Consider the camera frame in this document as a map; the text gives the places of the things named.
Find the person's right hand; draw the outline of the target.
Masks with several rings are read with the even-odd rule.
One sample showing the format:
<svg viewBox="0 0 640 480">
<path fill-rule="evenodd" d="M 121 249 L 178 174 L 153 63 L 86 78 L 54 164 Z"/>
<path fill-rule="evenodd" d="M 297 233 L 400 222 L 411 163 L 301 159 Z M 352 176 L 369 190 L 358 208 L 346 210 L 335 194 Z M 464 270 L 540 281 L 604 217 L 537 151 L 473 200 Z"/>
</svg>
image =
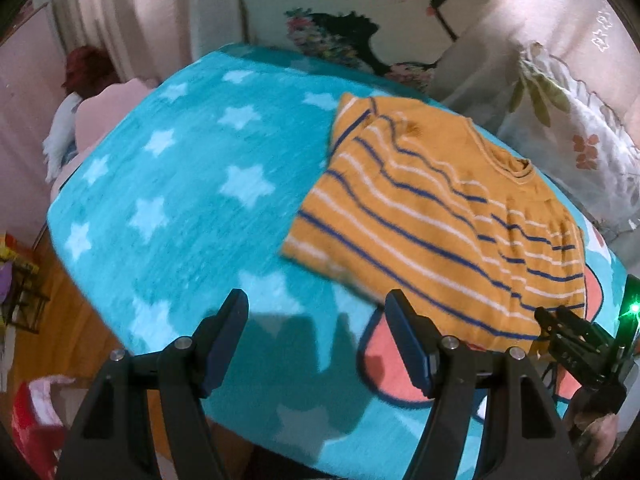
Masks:
<svg viewBox="0 0 640 480">
<path fill-rule="evenodd" d="M 570 399 L 563 422 L 570 433 L 577 457 L 597 464 L 614 448 L 620 420 L 613 413 L 588 412 L 587 403 L 590 398 L 591 392 L 580 387 Z"/>
</svg>

